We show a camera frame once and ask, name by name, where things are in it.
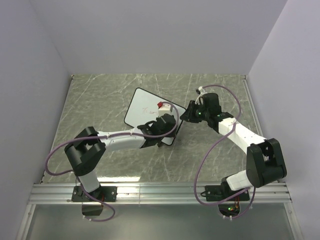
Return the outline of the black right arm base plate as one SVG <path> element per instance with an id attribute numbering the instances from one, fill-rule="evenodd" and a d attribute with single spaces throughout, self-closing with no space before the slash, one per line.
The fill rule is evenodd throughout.
<path id="1" fill-rule="evenodd" d="M 204 187 L 204 191 L 200 194 L 202 197 L 206 199 L 207 202 L 219 202 L 230 196 L 238 194 L 244 189 L 232 191 L 228 186 L 222 185 L 206 185 Z M 249 201 L 250 195 L 248 190 L 230 198 L 229 201 L 234 201 L 238 199 L 239 201 Z"/>

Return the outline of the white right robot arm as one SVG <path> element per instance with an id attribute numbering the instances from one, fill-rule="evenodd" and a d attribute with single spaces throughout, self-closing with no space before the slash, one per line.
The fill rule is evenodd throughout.
<path id="1" fill-rule="evenodd" d="M 188 123 L 205 121 L 218 134 L 231 140 L 246 155 L 246 169 L 222 179 L 218 195 L 232 200 L 245 188 L 260 188 L 287 176 L 281 145 L 249 130 L 228 112 L 223 112 L 216 93 L 200 95 L 190 101 L 180 117 Z"/>

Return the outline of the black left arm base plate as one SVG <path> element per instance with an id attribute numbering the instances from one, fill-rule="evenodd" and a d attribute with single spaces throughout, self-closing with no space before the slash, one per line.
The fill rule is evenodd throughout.
<path id="1" fill-rule="evenodd" d="M 99 200 L 104 202 L 115 202 L 117 199 L 117 190 L 116 186 L 100 186 L 98 189 L 93 192 L 89 192 L 88 194 Z M 80 185 L 75 186 L 73 188 L 73 193 L 71 197 L 72 202 L 92 202 L 93 199 L 88 197 L 83 191 Z"/>

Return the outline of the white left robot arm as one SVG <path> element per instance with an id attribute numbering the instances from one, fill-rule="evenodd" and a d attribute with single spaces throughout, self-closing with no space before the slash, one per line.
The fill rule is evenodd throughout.
<path id="1" fill-rule="evenodd" d="M 100 198 L 101 184 L 95 168 L 105 151 L 153 147 L 159 145 L 165 137 L 175 137 L 177 127 L 175 117 L 166 113 L 130 130 L 98 132 L 92 126 L 85 128 L 74 142 L 64 148 L 72 170 L 84 188 L 83 195 L 89 201 Z"/>

